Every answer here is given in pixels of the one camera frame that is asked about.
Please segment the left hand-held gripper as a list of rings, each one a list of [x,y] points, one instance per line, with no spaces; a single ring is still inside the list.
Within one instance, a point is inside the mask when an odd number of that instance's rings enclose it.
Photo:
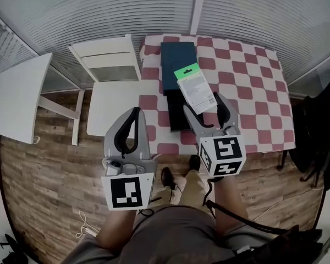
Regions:
[[[134,124],[133,146],[127,145]],[[104,137],[101,177],[110,211],[143,210],[150,203],[157,161],[150,154],[146,119],[140,107],[123,113]]]

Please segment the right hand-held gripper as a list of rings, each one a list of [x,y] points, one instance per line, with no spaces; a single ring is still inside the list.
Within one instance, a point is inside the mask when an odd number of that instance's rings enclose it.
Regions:
[[[206,125],[188,105],[183,105],[184,115],[195,134],[199,157],[210,177],[237,175],[246,161],[244,137],[238,129],[238,113],[230,100],[214,92],[217,117],[221,129]]]

